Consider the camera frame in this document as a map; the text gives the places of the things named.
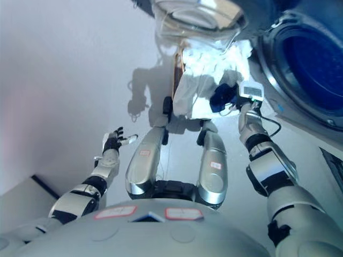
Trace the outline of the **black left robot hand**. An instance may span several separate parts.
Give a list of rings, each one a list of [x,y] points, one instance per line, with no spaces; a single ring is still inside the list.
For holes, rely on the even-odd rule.
[[[133,134],[130,136],[124,135],[124,128],[121,126],[116,130],[106,133],[103,138],[102,144],[102,154],[104,155],[108,150],[116,150],[119,152],[119,149],[122,146],[129,145],[135,142],[138,139],[137,134]]]

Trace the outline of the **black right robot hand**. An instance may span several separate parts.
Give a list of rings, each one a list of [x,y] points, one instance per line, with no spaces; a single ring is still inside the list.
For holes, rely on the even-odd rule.
[[[265,98],[264,87],[255,81],[242,81],[233,87],[222,84],[216,88],[210,98],[210,108],[213,113],[220,113],[227,105],[241,110],[244,104],[257,102],[260,107]]]

